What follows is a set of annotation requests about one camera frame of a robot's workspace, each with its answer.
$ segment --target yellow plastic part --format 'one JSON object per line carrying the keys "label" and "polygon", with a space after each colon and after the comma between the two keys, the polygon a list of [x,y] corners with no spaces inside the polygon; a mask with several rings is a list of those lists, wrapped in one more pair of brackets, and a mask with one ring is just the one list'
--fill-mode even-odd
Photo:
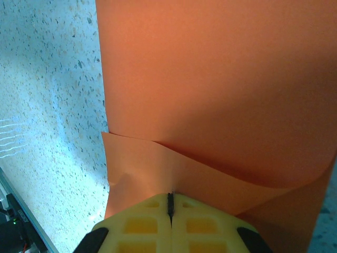
{"label": "yellow plastic part", "polygon": [[199,201],[175,194],[171,227],[167,194],[101,221],[109,229],[98,253],[249,253],[237,227],[254,227]]}

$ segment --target orange paper sheet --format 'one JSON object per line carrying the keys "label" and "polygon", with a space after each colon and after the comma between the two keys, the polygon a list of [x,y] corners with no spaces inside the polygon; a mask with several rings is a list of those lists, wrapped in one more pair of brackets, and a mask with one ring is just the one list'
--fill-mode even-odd
{"label": "orange paper sheet", "polygon": [[96,7],[106,216],[174,189],[305,252],[337,150],[337,2]]}

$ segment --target metal edge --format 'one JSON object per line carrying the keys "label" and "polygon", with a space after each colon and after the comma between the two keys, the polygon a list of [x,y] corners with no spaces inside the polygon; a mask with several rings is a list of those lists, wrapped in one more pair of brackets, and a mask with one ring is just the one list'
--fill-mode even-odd
{"label": "metal edge", "polygon": [[43,240],[44,244],[46,244],[46,247],[49,252],[51,253],[59,253],[59,251],[56,249],[52,241],[50,240],[49,236],[46,234],[46,232],[43,230],[43,228],[40,226],[38,221],[36,220],[35,216],[32,214],[26,203],[23,201],[21,196],[18,194],[14,186],[11,184],[9,179],[7,178],[5,172],[2,170],[0,167],[0,183],[3,185],[5,191],[7,193],[13,194],[14,198],[16,201],[20,204],[22,207],[23,211],[26,213],[28,219],[31,221],[33,227]]}

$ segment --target orange paper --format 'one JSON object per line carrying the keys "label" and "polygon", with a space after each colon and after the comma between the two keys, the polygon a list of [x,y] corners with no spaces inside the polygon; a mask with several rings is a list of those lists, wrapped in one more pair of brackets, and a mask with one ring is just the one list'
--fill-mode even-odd
{"label": "orange paper", "polygon": [[337,2],[96,7],[107,216],[174,189],[305,252],[337,150]]}

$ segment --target speckled floor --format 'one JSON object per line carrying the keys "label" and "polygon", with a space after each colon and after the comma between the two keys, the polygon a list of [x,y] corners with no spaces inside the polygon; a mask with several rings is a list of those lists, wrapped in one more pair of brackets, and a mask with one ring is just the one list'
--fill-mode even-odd
{"label": "speckled floor", "polygon": [[[25,152],[0,166],[62,252],[103,218],[107,131],[94,0],[0,2],[0,119]],[[337,252],[337,168],[310,253]]]}

